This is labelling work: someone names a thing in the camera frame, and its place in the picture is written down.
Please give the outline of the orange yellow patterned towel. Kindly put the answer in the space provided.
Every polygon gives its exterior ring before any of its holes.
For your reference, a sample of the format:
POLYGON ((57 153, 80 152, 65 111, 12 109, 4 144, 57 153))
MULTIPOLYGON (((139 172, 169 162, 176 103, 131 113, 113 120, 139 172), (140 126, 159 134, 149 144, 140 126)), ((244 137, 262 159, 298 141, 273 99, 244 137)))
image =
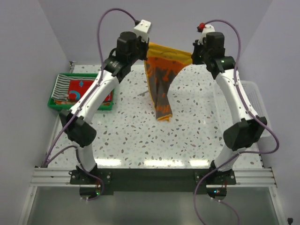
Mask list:
POLYGON ((179 72, 191 64, 192 53, 149 43, 144 68, 158 121, 169 121, 173 116, 167 97, 169 88, 179 72))

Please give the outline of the red blue patterned towel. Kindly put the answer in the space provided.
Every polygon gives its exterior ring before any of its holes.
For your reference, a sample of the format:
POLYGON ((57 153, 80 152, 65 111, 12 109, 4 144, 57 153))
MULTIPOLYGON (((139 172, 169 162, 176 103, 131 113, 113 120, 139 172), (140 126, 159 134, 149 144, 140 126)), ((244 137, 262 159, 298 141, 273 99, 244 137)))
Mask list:
POLYGON ((93 80, 71 80, 67 92, 67 99, 78 101, 93 84, 93 80))

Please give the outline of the green white striped towel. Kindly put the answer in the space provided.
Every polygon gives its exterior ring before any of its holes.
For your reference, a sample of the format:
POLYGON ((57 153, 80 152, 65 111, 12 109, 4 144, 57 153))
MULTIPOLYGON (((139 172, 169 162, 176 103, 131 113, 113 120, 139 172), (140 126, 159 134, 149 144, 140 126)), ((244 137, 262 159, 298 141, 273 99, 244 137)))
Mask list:
POLYGON ((57 75, 51 98, 59 101, 67 101, 68 88, 71 80, 95 80, 97 74, 61 73, 57 75))

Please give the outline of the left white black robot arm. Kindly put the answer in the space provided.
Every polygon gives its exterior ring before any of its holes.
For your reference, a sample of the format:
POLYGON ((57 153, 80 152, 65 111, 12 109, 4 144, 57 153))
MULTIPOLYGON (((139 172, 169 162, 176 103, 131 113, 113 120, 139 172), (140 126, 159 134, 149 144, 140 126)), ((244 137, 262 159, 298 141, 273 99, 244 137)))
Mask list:
POLYGON ((122 32, 92 85, 74 106, 61 110, 60 121, 74 145, 78 162, 76 170, 70 174, 71 184, 104 185, 92 150, 97 132, 90 123, 107 95, 130 73, 132 65, 137 60, 147 59, 148 48, 147 31, 122 32))

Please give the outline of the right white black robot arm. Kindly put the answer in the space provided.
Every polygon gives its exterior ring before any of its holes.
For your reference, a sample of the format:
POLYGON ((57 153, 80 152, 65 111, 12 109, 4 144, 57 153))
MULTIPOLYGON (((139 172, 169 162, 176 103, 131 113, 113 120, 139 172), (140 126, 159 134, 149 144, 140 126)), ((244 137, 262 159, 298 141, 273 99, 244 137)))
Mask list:
POLYGON ((256 143, 267 125, 265 117, 259 117, 249 102, 235 68, 232 56, 225 55, 225 37, 216 31, 201 32, 194 42, 193 64, 206 65, 219 85, 229 106, 233 124, 223 132, 224 146, 210 164, 207 183, 222 184, 233 174, 233 165, 240 153, 256 143))

